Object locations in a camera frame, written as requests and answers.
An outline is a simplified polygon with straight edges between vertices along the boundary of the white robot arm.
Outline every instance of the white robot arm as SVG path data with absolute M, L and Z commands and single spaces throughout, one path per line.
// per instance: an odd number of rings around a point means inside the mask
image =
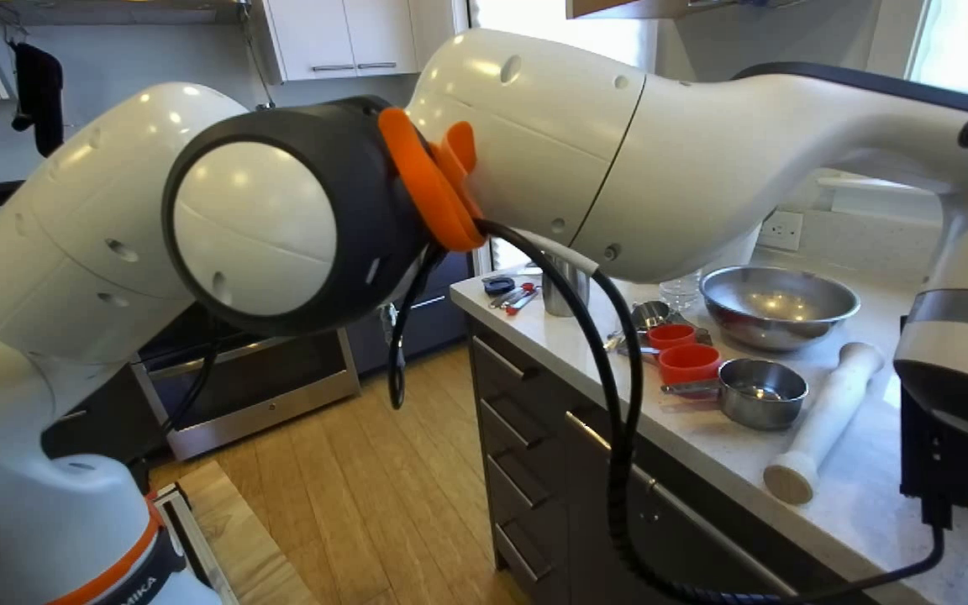
M 473 31 L 422 67 L 406 115 L 430 140 L 458 120 L 473 129 L 468 189 L 489 222 L 625 278 L 697 269 L 820 165 L 938 193 L 943 247 L 896 362 L 930 378 L 915 385 L 919 402 L 968 431 L 968 408 L 938 396 L 942 378 L 968 382 L 968 105 L 881 84 L 837 70 L 676 84 Z M 110 570 L 152 551 L 152 515 L 124 469 L 45 462 L 36 434 L 190 298 L 249 328 L 329 328 L 392 292 L 430 236 L 375 136 L 380 110 L 339 100 L 245 115 L 206 87 L 153 87 L 82 129 L 11 198 L 0 602 L 114 593 L 126 570 Z M 157 598 L 201 593 L 185 570 L 162 580 Z

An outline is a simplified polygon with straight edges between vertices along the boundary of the metal bowl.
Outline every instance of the metal bowl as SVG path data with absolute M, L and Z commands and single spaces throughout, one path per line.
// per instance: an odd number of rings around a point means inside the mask
M 738 356 L 720 369 L 720 409 L 752 431 L 787 431 L 806 402 L 806 380 L 771 361 Z
M 637 305 L 630 305 L 630 326 L 636 328 L 650 328 L 650 326 L 658 326 L 658 324 L 678 324 L 682 315 L 668 305 L 668 301 L 662 301 L 662 298 L 645 298 L 645 301 L 637 301 Z
M 725 341 L 771 352 L 801 348 L 859 310 L 839 283 L 765 267 L 716 269 L 697 292 Z

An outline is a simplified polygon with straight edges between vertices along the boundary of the drawer handle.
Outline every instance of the drawer handle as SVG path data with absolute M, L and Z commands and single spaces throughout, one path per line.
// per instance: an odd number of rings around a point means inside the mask
M 610 452 L 610 439 L 603 434 L 598 434 L 595 428 L 588 428 L 579 409 L 564 409 L 564 420 L 571 424 L 571 431 L 579 431 L 581 437 L 588 437 L 602 452 Z
M 518 424 L 528 424 L 522 415 L 522 420 L 511 420 L 507 415 L 500 415 L 497 409 L 497 402 L 489 402 L 488 396 L 479 396 L 479 409 L 489 418 L 489 420 L 497 420 L 515 439 L 518 439 L 518 448 L 522 452 L 529 452 L 534 445 L 539 445 L 543 437 L 539 437 L 539 431 L 534 431 L 534 428 L 518 428 Z
M 515 496 L 534 512 L 550 494 L 529 482 L 529 475 L 511 453 L 488 453 L 488 468 L 515 492 Z
M 489 361 L 497 361 L 505 369 L 511 369 L 518 380 L 528 380 L 528 374 L 518 362 L 511 362 L 505 352 L 497 352 L 489 344 L 473 337 L 473 345 L 482 348 Z
M 395 64 L 392 59 L 369 59 L 369 64 L 355 64 L 362 70 L 392 70 Z
M 441 301 L 445 301 L 445 296 L 415 298 L 411 310 L 420 313 L 420 310 L 441 305 Z
M 518 569 L 525 569 L 529 584 L 539 584 L 550 575 L 550 565 L 534 569 L 529 558 L 525 555 L 525 549 L 529 549 L 529 545 L 518 549 L 515 534 L 507 534 L 507 532 L 518 532 L 518 525 L 495 525 L 495 534 L 505 540 L 505 551 L 511 551 L 518 558 Z
M 309 70 L 327 73 L 327 70 L 352 70 L 352 64 L 309 64 Z

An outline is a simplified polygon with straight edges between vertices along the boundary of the white countertop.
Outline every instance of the white countertop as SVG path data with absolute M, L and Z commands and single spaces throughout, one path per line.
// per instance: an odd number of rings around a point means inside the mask
M 668 396 L 658 391 L 650 366 L 645 366 L 643 434 L 842 577 L 865 577 L 919 562 L 930 551 L 919 503 L 896 492 L 901 437 L 889 352 L 896 344 L 896 320 L 911 305 L 911 289 L 882 278 L 869 283 L 853 269 L 808 269 L 845 283 L 859 296 L 859 313 L 845 326 L 804 352 L 784 356 L 784 362 L 808 380 L 808 402 L 815 401 L 822 378 L 837 366 L 837 348 L 842 344 L 859 341 L 882 356 L 853 424 L 822 462 L 815 496 L 808 503 L 784 503 L 761 489 L 761 468 L 787 448 L 787 434 L 747 431 L 722 418 L 712 401 Z M 620 289 L 628 301 L 658 298 L 655 285 Z M 454 301 L 602 402 L 595 362 L 571 315 L 548 315 L 539 298 L 525 305 L 518 315 L 505 315 L 488 301 L 479 278 L 458 283 Z M 613 328 L 613 313 L 602 292 L 590 292 L 590 313 L 602 334 Z M 702 310 L 688 320 L 712 328 Z M 716 345 L 722 345 L 725 356 L 761 356 L 737 348 L 720 337 Z M 609 361 L 613 362 L 625 392 L 625 356 L 610 352 Z M 906 584 L 882 584 L 869 596 L 882 602 L 968 602 L 968 509 L 954 509 L 954 528 L 943 540 L 947 549 L 938 569 Z

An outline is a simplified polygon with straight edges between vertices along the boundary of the black cable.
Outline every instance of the black cable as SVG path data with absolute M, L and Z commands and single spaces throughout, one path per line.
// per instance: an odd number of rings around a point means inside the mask
M 201 369 L 190 378 L 185 396 L 176 401 L 175 409 L 169 409 L 169 420 L 162 428 L 164 434 L 176 431 L 185 424 L 187 409 L 201 401 L 201 392 L 216 374 L 216 356 L 217 356 L 216 345 L 209 345 L 201 356 Z
M 590 313 L 588 305 L 581 301 L 581 296 L 574 296 L 571 283 L 550 267 L 550 259 L 529 242 L 525 240 L 522 231 L 507 227 L 507 225 L 497 225 L 497 222 L 488 222 L 479 217 L 478 222 L 482 231 L 489 236 L 500 236 L 507 240 L 511 247 L 518 247 L 529 263 L 539 267 L 539 271 L 550 278 L 550 285 L 564 296 L 564 301 L 571 305 L 585 341 L 588 341 L 588 348 L 590 348 L 590 361 L 595 361 L 595 369 L 598 369 L 598 380 L 602 380 L 602 396 L 603 396 L 603 408 L 609 408 L 609 420 L 610 420 L 610 456 L 609 456 L 609 534 L 619 549 L 619 558 L 628 565 L 628 570 L 636 570 L 645 584 L 650 584 L 655 593 L 668 596 L 668 598 L 678 598 L 678 602 L 697 602 L 697 605 L 725 605 L 725 602 L 830 602 L 830 598 L 842 598 L 842 596 L 853 596 L 853 593 L 865 593 L 865 587 L 876 587 L 876 584 L 888 584 L 888 580 L 901 580 L 901 577 L 911 577 L 911 575 L 919 575 L 928 569 L 934 569 L 943 555 L 943 528 L 942 525 L 930 525 L 930 555 L 925 562 L 915 562 L 906 569 L 896 569 L 896 570 L 882 570 L 882 575 L 872 575 L 872 577 L 863 577 L 863 580 L 850 580 L 850 584 L 839 584 L 839 587 L 825 587 L 825 593 L 808 593 L 808 596 L 770 596 L 770 593 L 705 593 L 705 587 L 693 587 L 693 584 L 678 584 L 673 577 L 662 577 L 655 575 L 645 558 L 636 551 L 630 545 L 630 528 L 628 528 L 628 478 L 630 478 L 630 445 L 637 437 L 637 415 L 643 415 L 643 348 L 636 345 L 637 344 L 637 334 L 630 326 L 630 315 L 628 315 L 628 305 L 620 298 L 620 292 L 613 289 L 613 283 L 595 269 L 590 278 L 602 285 L 602 292 L 609 296 L 609 301 L 613 305 L 619 313 L 619 324 L 620 324 L 620 337 L 625 337 L 625 348 L 628 348 L 628 415 L 620 418 L 620 401 L 619 401 L 619 382 L 613 382 L 613 374 L 610 374 L 610 362 L 609 362 L 609 352 L 603 352 L 603 344 L 590 324 Z
M 404 348 L 404 334 L 411 324 L 411 305 L 420 296 L 420 289 L 425 285 L 430 269 L 441 267 L 441 259 L 445 255 L 443 247 L 430 242 L 422 250 L 422 259 L 415 267 L 415 275 L 404 296 L 404 301 L 395 305 L 392 326 L 388 326 L 388 344 L 386 344 L 386 392 L 388 392 L 388 408 L 399 409 L 404 408 L 404 391 L 406 391 L 406 348 Z

